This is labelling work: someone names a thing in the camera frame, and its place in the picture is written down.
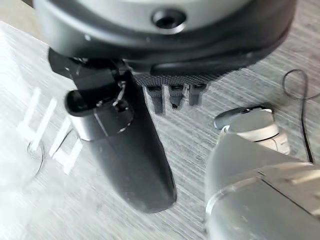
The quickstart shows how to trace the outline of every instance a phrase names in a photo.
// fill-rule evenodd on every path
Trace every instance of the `wire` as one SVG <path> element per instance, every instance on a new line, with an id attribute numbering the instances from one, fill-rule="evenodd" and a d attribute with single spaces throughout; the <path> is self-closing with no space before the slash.
<path id="1" fill-rule="evenodd" d="M 288 78 L 289 75 L 293 74 L 293 73 L 299 73 L 302 74 L 302 79 L 304 81 L 304 90 L 303 90 L 303 96 L 302 97 L 297 97 L 295 95 L 292 95 L 291 93 L 289 93 L 286 89 L 286 80 Z M 316 99 L 318 97 L 320 97 L 320 93 L 308 97 L 308 92 L 309 92 L 309 77 L 306 74 L 306 72 L 302 69 L 296 68 L 296 69 L 292 69 L 291 71 L 287 72 L 283 78 L 282 78 L 282 90 L 283 92 L 291 99 L 295 100 L 295 101 L 300 101 L 301 103 L 301 111 L 300 111 L 300 122 L 301 122 L 301 131 L 302 131 L 302 135 L 303 135 L 303 139 L 304 139 L 304 147 L 305 147 L 305 152 L 307 154 L 307 158 L 309 160 L 310 163 L 314 163 L 314 157 L 310 148 L 310 143 L 309 143 L 309 138 L 308 138 L 308 130 L 306 127 L 306 123 L 305 123 L 305 117 L 306 117 L 306 103 L 307 101 Z"/>
<path id="2" fill-rule="evenodd" d="M 66 135 L 64 136 L 64 138 L 62 139 L 62 141 L 60 142 L 59 146 L 54 150 L 52 157 L 54 157 L 54 155 L 58 152 L 58 150 L 61 148 L 62 144 L 64 144 L 64 142 L 66 141 L 67 137 L 72 133 L 74 129 L 71 128 Z"/>
<path id="3" fill-rule="evenodd" d="M 26 151 L 27 151 L 28 153 L 30 153 L 30 154 L 32 154 L 32 152 L 31 152 L 31 145 L 32 145 L 32 143 L 33 143 L 32 141 L 29 142 L 28 147 L 26 148 Z M 41 151 L 40 165 L 39 165 L 37 171 L 35 172 L 35 174 L 33 175 L 33 177 L 31 178 L 31 181 L 32 181 L 33 179 L 35 179 L 35 178 L 39 175 L 40 170 L 42 169 L 42 167 L 43 167 L 43 165 L 44 165 L 44 162 L 45 162 L 45 147 L 44 147 L 44 145 L 43 145 L 42 143 L 40 143 L 39 146 L 40 146 L 40 151 Z"/>

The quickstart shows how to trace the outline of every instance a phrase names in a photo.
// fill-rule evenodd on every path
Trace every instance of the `gray table surface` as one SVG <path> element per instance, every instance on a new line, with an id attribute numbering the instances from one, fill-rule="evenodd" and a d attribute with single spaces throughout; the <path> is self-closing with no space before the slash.
<path id="1" fill-rule="evenodd" d="M 319 10 L 317 0 L 301 1 L 289 39 L 267 59 L 212 83 L 201 107 L 189 107 L 186 99 L 179 112 L 173 111 L 166 94 L 166 113 L 157 116 L 147 98 L 178 187 L 177 204 L 153 215 L 134 211 L 113 192 L 74 133 L 52 156 L 55 140 L 70 127 L 63 97 L 75 86 L 51 72 L 45 43 L 1 22 L 0 240 L 204 239 L 204 175 L 218 136 L 212 125 L 217 114 L 273 103 L 279 126 L 288 132 L 291 155 L 305 158 L 299 103 L 283 95 L 281 78 L 303 68 L 310 76 L 310 94 L 320 92 Z M 289 88 L 300 90 L 302 84 L 292 78 Z M 316 160 L 319 101 L 307 104 L 306 121 Z M 35 137 L 39 144 L 33 143 L 32 159 L 26 146 Z M 45 164 L 30 181 L 41 146 Z"/>

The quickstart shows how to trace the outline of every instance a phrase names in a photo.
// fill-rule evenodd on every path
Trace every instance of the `black cable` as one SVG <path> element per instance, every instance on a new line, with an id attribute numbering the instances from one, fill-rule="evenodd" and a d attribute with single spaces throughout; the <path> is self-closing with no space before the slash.
<path id="1" fill-rule="evenodd" d="M 291 93 L 289 93 L 287 91 L 287 89 L 286 89 L 286 80 L 287 80 L 288 76 L 290 74 L 293 74 L 293 73 L 302 74 L 302 79 L 304 81 L 304 90 L 303 90 L 303 96 L 302 97 L 294 96 Z M 301 131 L 302 131 L 302 135 L 303 135 L 303 138 L 304 138 L 304 147 L 305 147 L 305 151 L 306 151 L 306 154 L 307 154 L 309 162 L 310 163 L 314 163 L 315 161 L 314 161 L 314 158 L 313 158 L 313 154 L 312 154 L 312 151 L 311 151 L 311 148 L 310 148 L 310 143 L 309 143 L 309 138 L 308 138 L 308 130 L 307 130 L 306 124 L 305 124 L 306 102 L 309 101 L 309 100 L 313 100 L 313 99 L 316 99 L 316 98 L 320 97 L 320 93 L 318 93 L 318 94 L 316 94 L 314 96 L 308 97 L 309 78 L 308 78 L 308 75 L 306 74 L 306 72 L 304 70 L 302 70 L 302 69 L 299 69 L 299 68 L 293 69 L 293 70 L 287 72 L 283 76 L 283 78 L 282 78 L 282 90 L 289 98 L 291 98 L 291 99 L 293 99 L 295 101 L 302 102 L 302 104 L 301 104 L 301 112 L 300 112 L 300 121 L 301 121 Z"/>

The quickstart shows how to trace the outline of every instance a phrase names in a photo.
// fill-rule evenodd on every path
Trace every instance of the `black plastic housing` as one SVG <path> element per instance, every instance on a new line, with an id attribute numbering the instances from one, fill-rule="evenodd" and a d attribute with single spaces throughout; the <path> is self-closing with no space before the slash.
<path id="1" fill-rule="evenodd" d="M 133 208 L 156 213 L 176 202 L 176 186 L 143 90 L 127 84 L 130 91 L 123 100 L 129 107 L 124 112 L 115 111 L 114 101 L 85 109 L 76 91 L 66 96 L 65 108 L 113 189 Z"/>

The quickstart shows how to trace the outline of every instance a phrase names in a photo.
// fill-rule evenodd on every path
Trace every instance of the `black mesh fabric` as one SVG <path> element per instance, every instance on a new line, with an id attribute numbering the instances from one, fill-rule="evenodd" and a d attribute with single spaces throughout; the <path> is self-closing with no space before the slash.
<path id="1" fill-rule="evenodd" d="M 211 81 L 216 81 L 224 74 L 209 74 L 209 75 L 149 75 L 136 74 L 133 75 L 136 82 L 141 86 L 161 86 L 161 85 L 197 85 L 207 84 Z"/>

